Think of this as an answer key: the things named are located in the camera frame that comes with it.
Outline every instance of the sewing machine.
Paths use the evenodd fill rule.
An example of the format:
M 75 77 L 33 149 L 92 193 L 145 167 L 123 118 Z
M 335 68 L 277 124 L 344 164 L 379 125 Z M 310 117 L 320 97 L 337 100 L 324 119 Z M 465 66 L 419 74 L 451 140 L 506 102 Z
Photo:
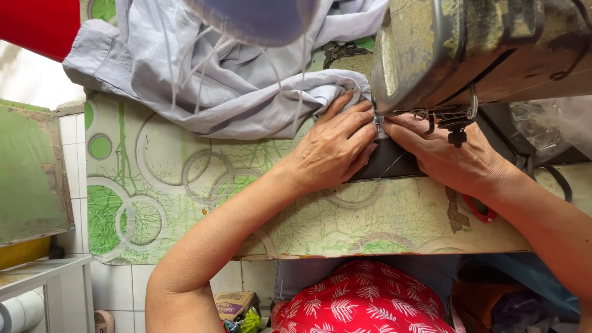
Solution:
M 466 142 L 478 105 L 592 94 L 591 0 L 390 0 L 376 38 L 380 116 L 440 119 Z

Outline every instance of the red shirt with white leaf pattern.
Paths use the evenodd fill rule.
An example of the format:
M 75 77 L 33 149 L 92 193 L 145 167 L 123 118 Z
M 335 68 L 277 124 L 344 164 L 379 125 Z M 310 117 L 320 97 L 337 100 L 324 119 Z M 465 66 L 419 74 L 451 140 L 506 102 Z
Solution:
M 354 261 L 274 307 L 274 332 L 454 333 L 425 284 L 389 265 Z

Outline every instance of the left hand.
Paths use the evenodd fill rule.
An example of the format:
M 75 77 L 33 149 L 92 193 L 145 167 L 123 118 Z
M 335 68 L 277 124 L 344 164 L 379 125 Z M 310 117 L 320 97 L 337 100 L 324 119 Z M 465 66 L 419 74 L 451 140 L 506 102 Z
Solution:
M 296 148 L 277 165 L 301 195 L 347 181 L 367 163 L 378 146 L 372 143 L 377 129 L 371 123 L 374 113 L 368 100 L 337 114 L 352 96 L 353 91 L 348 90 L 334 100 Z

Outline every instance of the fabric pile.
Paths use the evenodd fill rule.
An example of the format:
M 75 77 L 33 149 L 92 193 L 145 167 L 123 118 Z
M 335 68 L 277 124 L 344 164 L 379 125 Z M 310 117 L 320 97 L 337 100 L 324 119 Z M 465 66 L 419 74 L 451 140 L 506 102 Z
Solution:
M 303 37 L 286 47 L 268 48 L 266 54 L 258 46 L 219 43 L 225 37 L 214 30 L 196 41 L 207 25 L 183 0 L 115 4 L 118 27 L 89 20 L 79 30 L 63 62 L 72 82 L 132 98 L 196 135 L 255 140 L 294 137 L 294 119 L 299 125 L 311 111 L 322 113 L 346 89 L 354 89 L 351 104 L 369 96 L 363 74 L 338 69 L 306 73 L 303 105 L 295 114 L 302 84 L 298 72 L 311 51 L 330 41 L 375 34 L 387 0 L 321 0 Z M 217 43 L 225 47 L 209 57 Z

